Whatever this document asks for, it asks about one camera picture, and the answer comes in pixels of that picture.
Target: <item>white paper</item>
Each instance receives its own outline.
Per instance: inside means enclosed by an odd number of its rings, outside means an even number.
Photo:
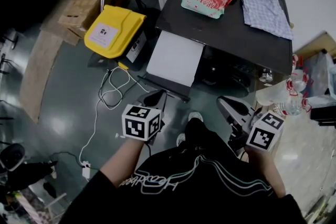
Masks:
[[[204,45],[162,31],[147,66],[149,74],[190,87]]]
[[[89,41],[92,41],[103,48],[108,48],[118,31],[118,29],[112,26],[97,23],[89,36]]]
[[[246,145],[270,151],[278,141],[285,119],[269,110],[252,127]]]
[[[138,57],[139,53],[141,52],[143,45],[145,45],[147,39],[145,33],[142,32],[137,41],[133,44],[132,48],[127,53],[126,57],[131,61],[134,62],[135,59]]]

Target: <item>plastic bottle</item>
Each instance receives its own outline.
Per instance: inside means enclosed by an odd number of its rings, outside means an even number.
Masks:
[[[292,72],[291,80],[293,81],[293,87],[297,92],[302,92],[309,81],[309,75],[301,69],[296,69]]]
[[[292,57],[292,72],[296,69],[297,62],[299,60],[299,57],[296,54],[293,54]]]
[[[298,94],[294,90],[294,84],[291,78],[272,87],[256,91],[257,102],[264,106],[287,102],[292,95],[296,96]]]
[[[309,112],[311,106],[301,93],[297,96],[291,96],[287,102],[276,103],[274,107],[274,112],[279,115],[298,115],[302,110]]]

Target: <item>black t-shirt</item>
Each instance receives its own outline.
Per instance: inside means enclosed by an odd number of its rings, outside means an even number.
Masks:
[[[118,188],[98,172],[61,224],[198,220],[305,223],[291,195],[279,199],[264,176],[228,149],[177,147],[149,157]]]

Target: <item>printed graphic on shirt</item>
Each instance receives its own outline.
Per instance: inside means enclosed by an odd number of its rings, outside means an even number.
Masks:
[[[155,133],[159,129],[160,115],[158,114],[155,118],[149,121],[149,136]]]
[[[273,137],[274,133],[265,131],[260,128],[255,128],[250,144],[267,150],[273,140]]]
[[[149,114],[150,109],[140,108],[138,106],[133,106],[129,112],[127,112],[127,115],[134,116],[138,118],[145,119],[147,115]]]
[[[125,119],[125,123],[126,123],[126,134],[127,135],[145,138],[145,123],[144,122]]]
[[[275,129],[279,129],[284,122],[284,120],[280,117],[276,117],[272,115],[271,113],[268,113],[263,119],[263,122],[267,123],[268,125],[272,126]]]
[[[123,181],[120,186],[133,187],[141,185],[142,194],[157,195],[163,191],[174,191],[182,183],[188,181],[194,174],[196,168],[202,165],[211,165],[214,167],[214,174],[218,175],[222,183],[234,194],[247,197],[254,193],[264,191],[268,196],[273,193],[272,187],[260,179],[245,182],[226,170],[220,162],[207,159],[204,155],[199,155],[194,161],[194,167],[189,171],[171,175],[169,177],[160,175],[151,175],[149,172],[137,170],[131,178]]]

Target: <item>power cord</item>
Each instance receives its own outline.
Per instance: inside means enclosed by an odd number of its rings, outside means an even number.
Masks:
[[[242,160],[243,155],[246,153],[246,151],[243,151],[242,155],[240,156],[240,160]]]
[[[149,144],[147,144],[147,143],[145,143],[145,145],[148,147],[149,156],[152,156],[151,147],[150,147]]]
[[[104,98],[101,98],[101,91],[102,91],[102,88],[104,87],[104,85],[105,85],[107,79],[108,79],[108,77],[105,78],[105,80],[104,80],[102,86],[100,87],[100,89],[99,89],[99,91],[98,91],[98,97],[99,97],[99,99],[100,99],[102,102],[104,102],[108,107],[112,108],[112,107],[116,106],[116,105],[119,103],[120,99],[119,99],[115,104],[107,104],[106,101],[104,100]],[[131,87],[129,87],[129,88],[122,94],[123,97],[125,97],[126,94],[127,94],[131,89],[133,89],[133,87],[134,87],[136,84],[139,83],[139,81],[140,81],[140,80],[137,80]]]
[[[142,0],[140,0],[140,2],[147,8],[147,5]]]
[[[119,87],[115,87],[115,86],[113,85],[113,83],[111,82],[112,74],[113,74],[113,72],[114,72],[115,70],[117,70],[117,69],[121,69],[121,70],[123,70],[123,71],[128,75],[128,81],[127,81],[126,83],[124,83],[123,85],[119,86]],[[111,85],[114,89],[113,89],[113,90],[106,91],[106,92],[104,92],[104,93],[102,94],[102,93],[101,93],[101,89],[102,89],[104,83],[107,81],[107,80],[105,80],[105,78],[106,78],[107,76],[108,76],[108,81],[109,81],[110,85]],[[90,144],[92,138],[93,138],[94,135],[96,134],[96,129],[97,129],[97,118],[98,118],[98,105],[99,105],[99,103],[100,103],[100,102],[103,102],[103,104],[105,105],[105,107],[106,107],[108,110],[114,110],[114,109],[116,109],[116,108],[120,105],[120,103],[121,103],[121,101],[122,101],[122,99],[123,99],[123,95],[122,95],[121,91],[119,91],[119,89],[120,89],[121,87],[127,85],[127,84],[130,82],[131,79],[135,82],[135,84],[139,85],[139,86],[141,87],[141,89],[143,89],[145,92],[149,92],[149,91],[146,90],[144,87],[142,87],[142,86],[140,85],[140,83],[137,82],[137,81],[136,81],[136,80],[129,74],[129,72],[128,72],[127,70],[125,70],[125,69],[123,69],[123,68],[121,68],[121,67],[115,67],[115,68],[113,68],[111,71],[108,70],[108,71],[105,73],[105,75],[104,75],[104,77],[103,77],[103,79],[102,79],[102,81],[101,81],[100,89],[99,89],[99,92],[98,92],[99,100],[98,100],[98,102],[97,102],[97,104],[96,104],[96,117],[95,117],[95,119],[94,119],[94,120],[95,120],[95,121],[94,121],[95,123],[94,123],[94,128],[93,128],[93,134],[91,135],[91,137],[90,137],[89,141],[86,143],[86,145],[81,149],[81,151],[80,151],[80,153],[79,153],[79,157],[78,157],[78,161],[79,161],[79,163],[80,163],[82,166],[83,166],[83,163],[82,163],[82,161],[81,161],[81,156],[82,156],[83,150],[84,150],[84,148],[86,148],[86,147]],[[106,102],[105,102],[105,100],[104,100],[103,97],[105,96],[105,94],[107,94],[107,93],[109,93],[109,92],[114,92],[114,91],[117,91],[117,92],[120,94],[120,100],[117,102],[116,105],[114,105],[113,107],[111,107],[111,106],[108,106],[108,105],[106,104]]]
[[[68,154],[68,155],[70,155],[70,156],[72,156],[72,157],[74,157],[75,158],[75,160],[76,160],[76,163],[81,167],[81,168],[84,168],[84,166],[83,165],[81,165],[80,164],[80,162],[79,162],[79,160],[77,159],[77,156],[75,155],[75,154],[73,154],[73,153],[71,153],[71,152],[69,152],[69,151],[60,151],[60,152],[54,152],[54,153],[52,153],[50,156],[49,156],[49,159],[51,160],[51,161],[53,161],[53,156],[55,156],[55,155],[60,155],[60,154]],[[99,171],[99,169],[97,169],[97,168],[94,168],[94,167],[91,167],[90,168],[91,170],[96,170],[96,171]]]
[[[326,183],[326,180],[328,178],[328,175],[329,175],[329,172],[330,172],[330,168],[331,168],[331,164],[332,164],[332,160],[335,157],[334,153],[335,153],[335,149],[332,150],[331,157],[330,157],[330,162],[329,162],[329,168],[327,170],[326,176],[324,177],[324,180],[322,181],[322,184],[321,184],[321,187],[320,187],[320,193],[324,189],[324,184]]]
[[[11,39],[9,39],[8,37],[5,37],[5,36],[2,36],[4,39],[7,39],[7,40],[9,40],[10,42],[13,42],[13,43],[15,43],[15,41],[14,40],[11,40]]]

